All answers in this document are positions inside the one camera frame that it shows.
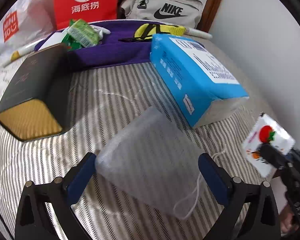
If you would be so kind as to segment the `person's right hand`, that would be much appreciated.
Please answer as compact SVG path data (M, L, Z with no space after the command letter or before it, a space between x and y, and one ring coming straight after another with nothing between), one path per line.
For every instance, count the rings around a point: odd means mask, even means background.
M280 229L282 237L294 236L299 226L292 223L294 213L290 206L287 204L280 212Z

